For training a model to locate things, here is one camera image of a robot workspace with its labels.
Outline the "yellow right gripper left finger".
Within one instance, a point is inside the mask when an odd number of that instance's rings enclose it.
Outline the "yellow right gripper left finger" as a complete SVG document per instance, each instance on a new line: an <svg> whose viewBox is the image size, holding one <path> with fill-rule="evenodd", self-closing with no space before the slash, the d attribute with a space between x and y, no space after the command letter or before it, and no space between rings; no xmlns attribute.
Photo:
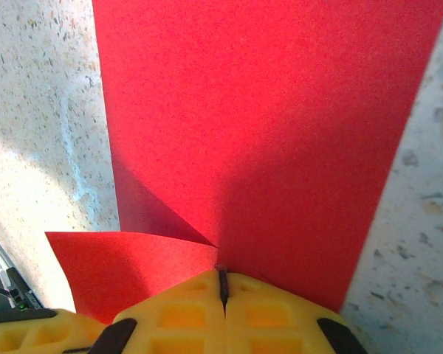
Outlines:
<svg viewBox="0 0 443 354"><path fill-rule="evenodd" d="M91 353L225 353L226 271L203 272L117 314Z"/></svg>

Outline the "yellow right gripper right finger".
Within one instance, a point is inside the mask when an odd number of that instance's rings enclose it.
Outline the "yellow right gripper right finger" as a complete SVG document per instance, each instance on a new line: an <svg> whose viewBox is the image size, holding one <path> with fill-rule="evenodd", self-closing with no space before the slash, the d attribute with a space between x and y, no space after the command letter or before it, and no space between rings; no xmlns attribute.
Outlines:
<svg viewBox="0 0 443 354"><path fill-rule="evenodd" d="M345 320L273 285L223 271L228 353L366 353Z"/></svg>

